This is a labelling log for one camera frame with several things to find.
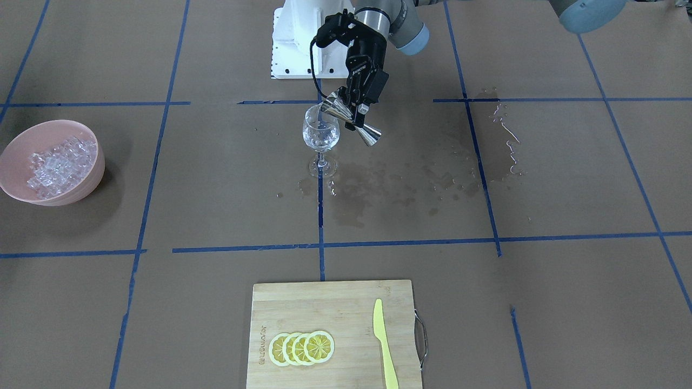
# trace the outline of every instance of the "yellow knife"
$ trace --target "yellow knife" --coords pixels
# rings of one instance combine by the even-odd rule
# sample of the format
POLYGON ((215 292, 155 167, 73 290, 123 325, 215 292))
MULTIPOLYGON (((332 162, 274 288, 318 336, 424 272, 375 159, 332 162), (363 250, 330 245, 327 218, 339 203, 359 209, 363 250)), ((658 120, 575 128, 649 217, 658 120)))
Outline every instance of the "yellow knife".
POLYGON ((382 300, 375 300, 375 308, 372 312, 372 329, 375 337, 380 340, 382 346, 382 364, 385 370, 385 385, 387 389, 399 389, 397 381, 397 373, 394 371, 394 363, 392 355, 389 352, 389 343, 387 343, 387 332, 385 331, 385 317, 382 312, 382 300))

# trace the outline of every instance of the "water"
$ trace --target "water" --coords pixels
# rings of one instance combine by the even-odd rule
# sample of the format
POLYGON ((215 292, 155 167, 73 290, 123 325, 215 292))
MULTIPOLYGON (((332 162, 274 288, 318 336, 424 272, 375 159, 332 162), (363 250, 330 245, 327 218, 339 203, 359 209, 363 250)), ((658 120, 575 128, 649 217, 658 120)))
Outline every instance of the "water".
POLYGON ((298 181, 298 189, 303 196, 310 196, 315 190, 315 179, 310 177, 298 181))
MULTIPOLYGON (((483 90, 478 98, 499 98, 496 88, 492 92, 483 90)), ((480 126, 479 143, 483 149, 483 165, 488 182, 504 181, 505 177, 522 176, 523 171, 518 169, 518 151, 521 141, 511 129, 508 123, 508 105, 502 101, 492 105, 475 105, 476 114, 488 117, 492 125, 480 126)))
POLYGON ((305 144, 317 152, 331 150, 339 141, 339 128, 327 122, 312 122, 303 126, 305 144))

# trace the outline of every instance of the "metal jigger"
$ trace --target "metal jigger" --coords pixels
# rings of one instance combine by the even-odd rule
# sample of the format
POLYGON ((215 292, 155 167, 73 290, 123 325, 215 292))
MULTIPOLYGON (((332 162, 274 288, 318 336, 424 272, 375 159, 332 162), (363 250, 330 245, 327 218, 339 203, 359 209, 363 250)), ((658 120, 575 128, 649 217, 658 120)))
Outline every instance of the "metal jigger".
MULTIPOLYGON (((336 91, 331 92, 331 94, 327 96, 327 99, 322 102, 320 110, 346 123, 353 123, 351 110, 348 109, 346 104, 339 98, 336 91)), ((365 123, 363 127, 356 127, 356 132, 358 132, 358 135, 361 136, 363 142, 365 142, 367 146, 374 145, 382 136, 382 131, 367 123, 365 123)))

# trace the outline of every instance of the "glass stem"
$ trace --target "glass stem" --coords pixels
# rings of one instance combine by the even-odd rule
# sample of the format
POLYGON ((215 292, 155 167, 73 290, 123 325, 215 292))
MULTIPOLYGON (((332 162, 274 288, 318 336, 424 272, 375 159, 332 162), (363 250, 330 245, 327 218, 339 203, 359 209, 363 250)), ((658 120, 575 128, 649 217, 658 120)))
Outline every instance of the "glass stem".
POLYGON ((325 160, 325 153, 317 153, 317 166, 319 168, 327 166, 327 161, 325 160))

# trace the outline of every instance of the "lemon slice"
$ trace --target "lemon slice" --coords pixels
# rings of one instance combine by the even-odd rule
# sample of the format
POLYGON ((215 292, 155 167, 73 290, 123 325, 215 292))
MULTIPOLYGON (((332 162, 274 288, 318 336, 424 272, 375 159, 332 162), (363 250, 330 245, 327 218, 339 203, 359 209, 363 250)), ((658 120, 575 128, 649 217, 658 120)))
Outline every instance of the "lemon slice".
POLYGON ((284 344, 281 346, 281 354, 284 357, 284 360, 290 365, 300 366, 300 363, 293 359, 293 355, 291 353, 291 350, 293 349, 293 342, 295 341, 295 338, 299 337, 300 335, 302 335, 302 332, 294 332, 289 334, 286 336, 286 339, 284 339, 284 344))
POLYGON ((286 337, 289 334, 286 332, 282 332, 281 334, 278 334, 277 336, 274 336, 274 339, 269 342, 269 359, 274 362, 276 366, 288 366, 289 363, 286 362, 286 359, 284 358, 284 353, 282 352, 282 348, 284 347, 284 341, 286 340, 286 337))
POLYGON ((304 352, 310 362, 327 362, 334 353, 334 338, 329 332, 315 331, 308 335, 305 341, 304 352))
POLYGON ((307 358, 307 355, 305 355, 305 343, 309 337, 310 334, 302 334, 295 338, 293 345, 291 346, 291 356, 293 357, 293 360, 303 366, 312 366, 315 364, 313 361, 310 361, 307 358))

